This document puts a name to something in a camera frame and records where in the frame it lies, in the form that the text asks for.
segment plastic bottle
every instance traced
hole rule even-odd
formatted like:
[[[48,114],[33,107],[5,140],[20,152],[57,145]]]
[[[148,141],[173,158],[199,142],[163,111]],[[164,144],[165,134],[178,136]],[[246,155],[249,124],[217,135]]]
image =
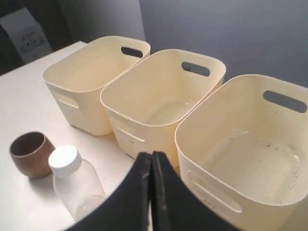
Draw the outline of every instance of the plastic bottle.
[[[75,221],[97,208],[106,198],[93,165],[82,159],[77,148],[56,148],[48,163],[53,172],[53,188]]]

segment wooden cup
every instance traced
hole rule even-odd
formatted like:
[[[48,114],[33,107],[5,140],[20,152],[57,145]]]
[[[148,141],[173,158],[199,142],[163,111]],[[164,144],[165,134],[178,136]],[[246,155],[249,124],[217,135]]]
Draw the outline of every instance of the wooden cup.
[[[29,178],[51,173],[48,157],[54,145],[42,133],[33,131],[18,137],[10,146],[10,155],[18,170]]]

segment gray wall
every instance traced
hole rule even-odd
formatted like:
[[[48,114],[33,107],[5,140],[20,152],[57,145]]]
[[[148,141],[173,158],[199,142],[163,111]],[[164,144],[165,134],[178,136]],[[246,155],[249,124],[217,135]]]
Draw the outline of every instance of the gray wall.
[[[108,35],[144,40],[138,0],[58,0],[75,41]]]
[[[308,87],[307,0],[140,0],[152,50],[221,59],[226,79],[265,74]]]

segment cream plastic bin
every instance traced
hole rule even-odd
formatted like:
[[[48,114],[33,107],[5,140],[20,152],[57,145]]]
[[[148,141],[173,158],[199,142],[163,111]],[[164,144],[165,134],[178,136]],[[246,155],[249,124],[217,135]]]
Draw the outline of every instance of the cream plastic bin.
[[[107,36],[50,66],[43,79],[71,125],[105,135],[112,128],[100,102],[102,89],[149,55],[144,41]]]
[[[203,76],[209,70],[209,76]],[[101,101],[120,147],[130,156],[163,151],[179,164],[174,132],[179,122],[221,86],[225,65],[181,50],[157,52],[111,82]]]
[[[176,130],[182,180],[240,229],[277,230],[308,193],[307,104],[301,86],[231,79]]]

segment cup rim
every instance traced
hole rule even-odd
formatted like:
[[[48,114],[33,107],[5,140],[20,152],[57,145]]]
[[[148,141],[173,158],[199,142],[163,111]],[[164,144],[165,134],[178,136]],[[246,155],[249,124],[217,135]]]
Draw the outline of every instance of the cup rim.
[[[19,138],[21,138],[21,137],[23,137],[23,136],[25,136],[25,135],[29,135],[29,134],[31,134],[31,133],[39,133],[39,134],[41,134],[41,135],[44,137],[44,140],[43,140],[42,144],[41,144],[37,149],[33,150],[32,152],[30,152],[30,153],[28,153],[28,154],[26,154],[26,155],[14,155],[14,154],[12,154],[12,152],[11,152],[12,145],[13,145]],[[45,134],[42,133],[42,132],[40,132],[40,131],[30,131],[30,132],[24,133],[24,134],[18,136],[16,139],[14,139],[13,142],[11,143],[10,148],[9,148],[10,155],[13,156],[14,158],[24,158],[24,157],[33,155],[33,154],[35,154],[35,153],[45,144],[46,139],[47,139],[47,137],[45,136]]]

